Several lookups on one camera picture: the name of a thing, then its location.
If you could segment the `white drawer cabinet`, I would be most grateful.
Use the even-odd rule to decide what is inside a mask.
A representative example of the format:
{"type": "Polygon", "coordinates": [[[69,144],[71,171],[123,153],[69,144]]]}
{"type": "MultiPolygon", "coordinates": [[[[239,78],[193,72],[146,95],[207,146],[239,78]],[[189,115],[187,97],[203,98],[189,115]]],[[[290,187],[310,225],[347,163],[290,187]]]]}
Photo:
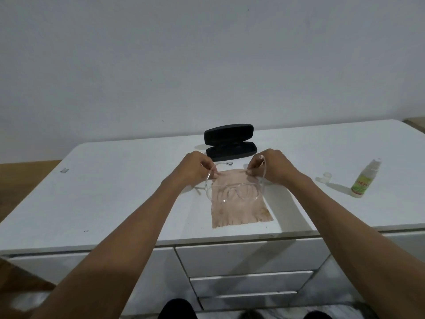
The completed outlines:
{"type": "MultiPolygon", "coordinates": [[[[202,136],[77,146],[0,223],[0,257],[58,284],[139,207],[202,136]]],[[[396,120],[255,131],[357,218],[425,261],[425,134],[396,120]],[[373,160],[377,176],[350,188],[373,160]],[[317,181],[325,172],[329,183],[317,181]]],[[[177,199],[124,315],[173,298],[195,310],[361,300],[287,189],[264,182],[271,222],[212,228],[204,184],[177,199]]]]}

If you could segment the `small spray bottle green label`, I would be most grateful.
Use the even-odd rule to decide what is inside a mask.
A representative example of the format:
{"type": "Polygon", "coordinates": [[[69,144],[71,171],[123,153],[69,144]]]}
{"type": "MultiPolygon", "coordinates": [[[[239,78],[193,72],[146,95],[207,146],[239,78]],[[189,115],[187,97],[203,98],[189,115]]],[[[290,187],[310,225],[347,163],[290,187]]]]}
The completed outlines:
{"type": "Polygon", "coordinates": [[[373,159],[359,174],[353,186],[350,188],[350,194],[355,198],[363,197],[380,169],[382,159],[373,159]]]}

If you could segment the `clear frame eyeglasses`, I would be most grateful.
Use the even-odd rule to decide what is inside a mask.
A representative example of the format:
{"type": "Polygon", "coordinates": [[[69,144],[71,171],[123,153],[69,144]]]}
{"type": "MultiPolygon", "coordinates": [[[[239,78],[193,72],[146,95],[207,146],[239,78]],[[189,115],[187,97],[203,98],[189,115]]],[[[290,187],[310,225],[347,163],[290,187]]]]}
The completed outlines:
{"type": "Polygon", "coordinates": [[[211,202],[225,203],[234,196],[246,202],[260,198],[264,191],[264,177],[267,164],[263,155],[259,156],[263,175],[260,178],[249,175],[247,169],[231,169],[221,171],[221,165],[232,166],[231,161],[216,162],[210,169],[204,182],[204,189],[211,202]]]}

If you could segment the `black eyeglasses case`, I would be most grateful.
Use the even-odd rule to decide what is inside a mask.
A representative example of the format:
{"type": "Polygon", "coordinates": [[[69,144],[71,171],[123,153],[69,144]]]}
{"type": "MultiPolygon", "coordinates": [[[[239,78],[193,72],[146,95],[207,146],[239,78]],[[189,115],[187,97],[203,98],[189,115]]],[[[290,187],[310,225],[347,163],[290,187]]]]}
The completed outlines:
{"type": "Polygon", "coordinates": [[[229,124],[208,129],[204,132],[204,142],[209,148],[206,155],[213,162],[228,161],[253,156],[257,147],[249,140],[253,137],[252,124],[229,124]]]}

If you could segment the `person's left forearm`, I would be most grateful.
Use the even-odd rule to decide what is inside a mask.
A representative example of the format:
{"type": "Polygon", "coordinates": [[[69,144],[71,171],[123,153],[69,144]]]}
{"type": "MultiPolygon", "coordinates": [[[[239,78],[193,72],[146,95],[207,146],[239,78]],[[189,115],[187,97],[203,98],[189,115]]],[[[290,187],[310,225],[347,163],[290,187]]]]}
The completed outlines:
{"type": "Polygon", "coordinates": [[[30,319],[119,319],[181,191],[168,176],[80,262],[30,319]]]}

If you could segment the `person's right forearm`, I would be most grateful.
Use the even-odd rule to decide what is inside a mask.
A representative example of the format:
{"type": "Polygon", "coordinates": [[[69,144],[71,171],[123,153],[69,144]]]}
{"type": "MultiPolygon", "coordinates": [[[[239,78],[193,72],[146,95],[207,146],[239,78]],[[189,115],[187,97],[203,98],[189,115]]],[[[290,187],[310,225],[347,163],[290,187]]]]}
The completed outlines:
{"type": "Polygon", "coordinates": [[[285,186],[380,319],[425,319],[425,263],[338,204],[302,173],[285,186]]]}

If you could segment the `beige cleaning cloth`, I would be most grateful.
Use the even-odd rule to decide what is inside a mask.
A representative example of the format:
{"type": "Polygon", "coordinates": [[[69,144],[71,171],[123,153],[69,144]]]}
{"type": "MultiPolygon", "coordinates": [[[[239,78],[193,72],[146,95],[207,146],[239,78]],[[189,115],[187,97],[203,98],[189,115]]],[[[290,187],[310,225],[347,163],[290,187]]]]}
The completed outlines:
{"type": "Polygon", "coordinates": [[[263,195],[252,202],[243,201],[236,196],[225,203],[211,202],[211,217],[213,229],[274,220],[263,195]]]}

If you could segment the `person's right hand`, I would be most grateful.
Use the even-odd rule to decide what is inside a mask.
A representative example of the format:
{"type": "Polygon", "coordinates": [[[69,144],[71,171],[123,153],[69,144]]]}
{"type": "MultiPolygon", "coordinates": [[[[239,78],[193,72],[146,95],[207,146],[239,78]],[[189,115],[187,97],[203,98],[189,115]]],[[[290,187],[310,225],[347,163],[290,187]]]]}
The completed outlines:
{"type": "Polygon", "coordinates": [[[263,155],[265,157],[265,179],[270,182],[277,183],[289,188],[303,175],[280,150],[269,148],[256,155],[263,155]]]}

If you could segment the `person's left hand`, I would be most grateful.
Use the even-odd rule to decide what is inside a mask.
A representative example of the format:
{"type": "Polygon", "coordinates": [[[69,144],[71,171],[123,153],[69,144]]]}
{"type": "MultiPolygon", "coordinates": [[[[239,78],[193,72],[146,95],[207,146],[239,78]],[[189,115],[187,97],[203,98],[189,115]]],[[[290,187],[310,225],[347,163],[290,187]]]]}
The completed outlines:
{"type": "Polygon", "coordinates": [[[205,180],[199,179],[199,155],[205,155],[199,151],[186,154],[183,160],[167,177],[167,180],[177,188],[194,187],[205,180]]]}

